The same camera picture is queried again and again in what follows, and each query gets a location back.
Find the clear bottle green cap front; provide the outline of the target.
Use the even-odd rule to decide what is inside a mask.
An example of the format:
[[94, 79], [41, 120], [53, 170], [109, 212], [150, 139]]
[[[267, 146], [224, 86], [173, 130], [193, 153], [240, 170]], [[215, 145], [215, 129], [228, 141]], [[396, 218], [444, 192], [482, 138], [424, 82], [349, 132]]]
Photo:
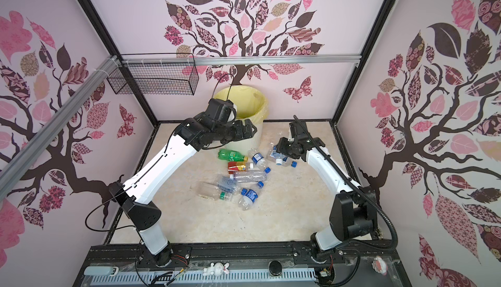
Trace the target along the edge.
[[212, 185], [210, 183], [200, 182], [197, 185], [196, 193], [205, 199], [211, 200], [222, 200], [229, 202], [232, 200], [233, 194], [223, 189], [219, 188], [217, 185]]

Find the aluminium rail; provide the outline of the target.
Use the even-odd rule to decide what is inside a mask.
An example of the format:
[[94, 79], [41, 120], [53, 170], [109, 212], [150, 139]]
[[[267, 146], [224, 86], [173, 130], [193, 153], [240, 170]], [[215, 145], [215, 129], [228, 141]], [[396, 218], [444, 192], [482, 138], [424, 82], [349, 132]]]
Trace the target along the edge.
[[286, 55], [258, 57], [187, 57], [187, 58], [124, 58], [124, 66], [132, 65], [193, 65], [193, 66], [223, 66], [223, 65], [277, 65], [277, 64], [323, 64], [323, 63], [359, 63], [361, 55]]
[[109, 56], [90, 75], [84, 84], [71, 96], [53, 117], [39, 130], [25, 148], [10, 161], [1, 172], [1, 199], [21, 180], [27, 170], [46, 150], [52, 140], [67, 125], [91, 93], [120, 65], [116, 56]]

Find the green bottle near bin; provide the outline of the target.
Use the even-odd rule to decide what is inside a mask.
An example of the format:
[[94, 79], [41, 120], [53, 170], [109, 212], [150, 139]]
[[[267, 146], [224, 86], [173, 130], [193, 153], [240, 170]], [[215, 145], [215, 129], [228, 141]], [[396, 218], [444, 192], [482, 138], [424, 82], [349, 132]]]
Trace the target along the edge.
[[245, 156], [244, 154], [234, 151], [234, 150], [229, 150], [229, 149], [220, 149], [217, 155], [219, 160], [224, 160], [227, 162], [247, 162], [248, 157]]

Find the clear bottle light blue label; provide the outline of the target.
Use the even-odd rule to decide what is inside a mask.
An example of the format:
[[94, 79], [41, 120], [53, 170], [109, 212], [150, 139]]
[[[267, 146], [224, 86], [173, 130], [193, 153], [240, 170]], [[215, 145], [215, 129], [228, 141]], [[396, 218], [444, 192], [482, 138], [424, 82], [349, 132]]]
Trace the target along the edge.
[[231, 194], [241, 194], [245, 187], [234, 179], [219, 175], [214, 183], [223, 191]]

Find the aluminium rail left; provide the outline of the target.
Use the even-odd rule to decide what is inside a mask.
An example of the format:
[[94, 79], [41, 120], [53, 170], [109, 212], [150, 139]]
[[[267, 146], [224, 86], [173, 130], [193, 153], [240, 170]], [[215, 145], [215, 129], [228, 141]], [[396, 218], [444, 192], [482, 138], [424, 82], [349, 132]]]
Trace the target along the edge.
[[25, 148], [10, 161], [1, 172], [1, 199], [21, 180], [27, 170], [46, 150], [52, 140], [67, 125], [91, 93], [120, 65], [116, 56], [109, 56], [90, 75], [84, 84], [71, 96], [53, 117], [39, 130]]

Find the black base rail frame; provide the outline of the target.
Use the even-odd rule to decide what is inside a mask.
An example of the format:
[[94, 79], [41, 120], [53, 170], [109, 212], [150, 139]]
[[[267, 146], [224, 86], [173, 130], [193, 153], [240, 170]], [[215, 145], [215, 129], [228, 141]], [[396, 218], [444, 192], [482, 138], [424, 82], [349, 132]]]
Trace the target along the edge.
[[[380, 256], [388, 264], [387, 275], [377, 273], [372, 262]], [[410, 286], [411, 282], [396, 251], [378, 251], [360, 243], [318, 252], [309, 241], [259, 243], [181, 243], [172, 245], [170, 259], [158, 266], [142, 244], [91, 247], [73, 286], [83, 286], [86, 275], [108, 276], [122, 272], [201, 270], [211, 263], [229, 263], [229, 271], [267, 269], [278, 260], [285, 269], [313, 269], [313, 282], [230, 283], [222, 286]], [[158, 278], [151, 284], [156, 286]], [[172, 286], [170, 279], [163, 286]], [[176, 286], [201, 286], [181, 284]]]

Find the pink white round ornament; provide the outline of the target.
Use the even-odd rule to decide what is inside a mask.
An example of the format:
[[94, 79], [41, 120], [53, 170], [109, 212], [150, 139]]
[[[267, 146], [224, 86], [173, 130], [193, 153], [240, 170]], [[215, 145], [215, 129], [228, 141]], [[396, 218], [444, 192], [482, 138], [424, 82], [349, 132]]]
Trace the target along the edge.
[[372, 262], [373, 269], [381, 274], [387, 275], [388, 272], [388, 264], [384, 261], [380, 256], [377, 256]]

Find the black round knob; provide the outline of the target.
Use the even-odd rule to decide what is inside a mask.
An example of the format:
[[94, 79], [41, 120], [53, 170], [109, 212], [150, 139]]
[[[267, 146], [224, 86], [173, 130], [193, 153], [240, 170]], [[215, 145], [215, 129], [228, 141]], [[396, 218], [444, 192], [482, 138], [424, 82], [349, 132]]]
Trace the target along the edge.
[[278, 260], [273, 260], [269, 263], [268, 271], [272, 277], [279, 277], [283, 274], [283, 265]]

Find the clear bottle purple cap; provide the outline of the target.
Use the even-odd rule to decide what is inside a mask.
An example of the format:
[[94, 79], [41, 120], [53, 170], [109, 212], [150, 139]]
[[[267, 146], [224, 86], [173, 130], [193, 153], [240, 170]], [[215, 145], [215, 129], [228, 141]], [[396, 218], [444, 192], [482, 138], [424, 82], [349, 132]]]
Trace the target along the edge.
[[246, 172], [234, 172], [230, 174], [230, 178], [237, 183], [264, 182], [267, 180], [267, 176], [270, 172], [271, 172], [270, 168], [265, 168], [265, 170], [249, 170]]

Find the small blue label bottle front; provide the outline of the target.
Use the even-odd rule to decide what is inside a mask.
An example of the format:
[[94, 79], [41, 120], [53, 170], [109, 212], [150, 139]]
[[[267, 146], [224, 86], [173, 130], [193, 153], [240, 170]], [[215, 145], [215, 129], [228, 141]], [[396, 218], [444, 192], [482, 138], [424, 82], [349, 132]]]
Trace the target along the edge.
[[238, 202], [238, 206], [244, 211], [253, 207], [260, 197], [264, 186], [265, 184], [262, 181], [258, 181], [254, 185], [243, 187], [240, 191], [241, 198]]

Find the white bunny figurine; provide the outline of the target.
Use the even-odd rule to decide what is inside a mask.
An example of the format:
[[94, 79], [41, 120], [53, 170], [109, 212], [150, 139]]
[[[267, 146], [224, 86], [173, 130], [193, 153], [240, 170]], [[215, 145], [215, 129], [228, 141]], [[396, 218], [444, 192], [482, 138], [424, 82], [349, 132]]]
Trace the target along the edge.
[[228, 275], [229, 272], [229, 263], [211, 263], [209, 267], [203, 268], [203, 273], [202, 275], [204, 277], [208, 276], [215, 276], [215, 277], [220, 277], [221, 275], [225, 274]]

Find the aluminium rail back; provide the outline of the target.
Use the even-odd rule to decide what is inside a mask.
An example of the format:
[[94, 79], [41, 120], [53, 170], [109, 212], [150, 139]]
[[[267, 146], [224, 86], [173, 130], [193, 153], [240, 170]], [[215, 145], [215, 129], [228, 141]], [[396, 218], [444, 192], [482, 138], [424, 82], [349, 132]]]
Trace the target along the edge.
[[187, 58], [124, 58], [124, 66], [132, 65], [193, 65], [193, 66], [223, 66], [223, 65], [277, 65], [277, 64], [323, 64], [323, 63], [359, 63], [361, 55], [286, 55], [258, 57], [187, 57]]

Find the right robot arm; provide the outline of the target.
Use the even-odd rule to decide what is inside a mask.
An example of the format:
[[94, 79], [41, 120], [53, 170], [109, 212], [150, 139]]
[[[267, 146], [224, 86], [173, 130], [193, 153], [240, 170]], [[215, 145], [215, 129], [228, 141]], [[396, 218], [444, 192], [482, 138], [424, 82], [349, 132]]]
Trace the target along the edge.
[[311, 239], [318, 252], [334, 249], [377, 229], [377, 210], [367, 201], [374, 194], [339, 167], [325, 143], [313, 138], [303, 121], [289, 123], [289, 135], [279, 140], [277, 152], [310, 165], [334, 196], [329, 225]]

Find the white plastic waste bin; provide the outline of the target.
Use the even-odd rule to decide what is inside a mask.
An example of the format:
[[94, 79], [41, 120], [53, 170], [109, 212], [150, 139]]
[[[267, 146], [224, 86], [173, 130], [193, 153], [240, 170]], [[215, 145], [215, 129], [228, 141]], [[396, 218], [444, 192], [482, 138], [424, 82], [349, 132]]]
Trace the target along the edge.
[[254, 135], [252, 139], [247, 139], [244, 141], [238, 142], [228, 142], [225, 147], [229, 150], [238, 151], [244, 155], [246, 155], [250, 149], [255, 148], [258, 149], [262, 139], [263, 133], [263, 122], [252, 122], [258, 129], [258, 132]]

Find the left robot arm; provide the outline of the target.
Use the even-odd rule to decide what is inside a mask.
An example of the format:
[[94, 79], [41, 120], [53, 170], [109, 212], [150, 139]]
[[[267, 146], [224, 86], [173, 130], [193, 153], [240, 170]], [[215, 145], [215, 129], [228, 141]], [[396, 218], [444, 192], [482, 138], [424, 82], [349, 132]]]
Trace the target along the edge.
[[162, 212], [153, 203], [160, 187], [180, 165], [213, 142], [226, 145], [251, 139], [258, 131], [259, 128], [249, 119], [188, 118], [175, 128], [167, 144], [138, 173], [124, 183], [112, 184], [110, 193], [158, 263], [166, 264], [172, 253], [160, 225]]

